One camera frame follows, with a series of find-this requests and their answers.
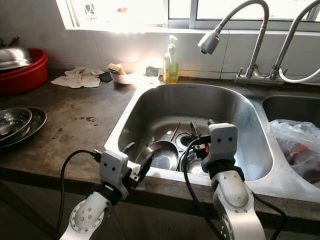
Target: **clear plastic bag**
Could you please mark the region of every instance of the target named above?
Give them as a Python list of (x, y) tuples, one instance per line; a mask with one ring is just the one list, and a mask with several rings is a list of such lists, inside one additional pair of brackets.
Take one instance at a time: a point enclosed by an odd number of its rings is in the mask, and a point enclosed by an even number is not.
[(274, 120), (268, 131), (300, 176), (309, 182), (320, 180), (320, 128), (311, 122)]

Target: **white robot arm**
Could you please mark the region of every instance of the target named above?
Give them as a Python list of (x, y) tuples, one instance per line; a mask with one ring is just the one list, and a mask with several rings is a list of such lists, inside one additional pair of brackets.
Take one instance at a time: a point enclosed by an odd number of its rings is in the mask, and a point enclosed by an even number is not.
[(139, 173), (132, 173), (127, 166), (128, 156), (122, 152), (98, 152), (101, 186), (72, 210), (67, 229), (60, 240), (89, 240), (100, 226), (104, 216), (109, 217), (120, 199), (128, 196), (128, 189), (135, 188), (150, 169), (153, 155), (141, 165)]
[(209, 122), (210, 149), (201, 162), (215, 189), (213, 205), (226, 240), (266, 240), (254, 210), (254, 195), (245, 184), (241, 168), (234, 166), (238, 130), (229, 123)]

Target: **soap dispenser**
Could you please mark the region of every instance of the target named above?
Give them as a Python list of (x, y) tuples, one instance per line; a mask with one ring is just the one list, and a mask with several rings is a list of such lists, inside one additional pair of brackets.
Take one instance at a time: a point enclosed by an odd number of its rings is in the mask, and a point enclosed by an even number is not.
[(163, 80), (166, 84), (175, 84), (179, 78), (179, 65), (176, 58), (176, 46), (174, 45), (177, 38), (170, 35), (169, 40), (170, 44), (163, 58)]

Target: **stacked metal dishes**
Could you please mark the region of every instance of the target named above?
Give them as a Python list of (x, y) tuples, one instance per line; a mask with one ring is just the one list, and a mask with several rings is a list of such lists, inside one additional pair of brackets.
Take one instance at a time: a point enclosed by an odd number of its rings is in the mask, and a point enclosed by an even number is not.
[(39, 131), (42, 128), (42, 126), (45, 124), (47, 120), (47, 113), (45, 110), (43, 110), (40, 107), (28, 107), (27, 110), (31, 111), (32, 117), (27, 126), (28, 131), (26, 132), (26, 134), (20, 135), (20, 137), (15, 137), (14, 139), (7, 142), (6, 144), (2, 144), (0, 142), (0, 149), (7, 148), (22, 142), (23, 140), (29, 138), (30, 136), (35, 134), (37, 131)]
[(32, 112), (24, 107), (0, 111), (0, 146), (14, 143), (30, 130)]
[(0, 71), (21, 68), (32, 64), (27, 49), (19, 46), (0, 48)]

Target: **stainless steel bowl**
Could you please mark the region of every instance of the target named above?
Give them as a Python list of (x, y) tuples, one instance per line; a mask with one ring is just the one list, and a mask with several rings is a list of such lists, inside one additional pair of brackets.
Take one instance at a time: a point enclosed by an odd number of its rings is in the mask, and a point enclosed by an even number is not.
[(30, 130), (32, 112), (24, 107), (13, 107), (0, 111), (0, 146), (26, 136)]
[[(183, 160), (184, 156), (185, 156), (185, 154), (183, 153), (181, 155), (181, 158), (179, 161), (179, 171), (180, 172), (183, 172), (182, 160)], [(186, 172), (188, 174), (209, 176), (208, 173), (206, 173), (202, 170), (201, 162), (202, 162), (201, 158), (197, 158), (197, 154), (193, 150), (190, 150), (188, 157), (187, 157)]]
[(144, 150), (142, 150), (135, 162), (137, 164), (143, 163), (150, 153), (153, 153), (151, 167), (172, 171), (177, 170), (179, 152), (177, 147), (170, 141), (162, 140), (150, 143)]
[(28, 109), (31, 110), (31, 112), (32, 112), (32, 118), (30, 121), (29, 132), (25, 136), (17, 139), (16, 141), (11, 141), (7, 145), (0, 145), (0, 149), (7, 148), (7, 147), (10, 147), (12, 145), (15, 145), (17, 143), (22, 142), (23, 140), (31, 137), (33, 134), (35, 134), (37, 131), (39, 131), (43, 127), (43, 125), (45, 124), (45, 122), (47, 120), (46, 111), (40, 107), (28, 107)]
[(0, 48), (0, 70), (21, 68), (31, 63), (30, 54), (23, 47), (10, 46)]

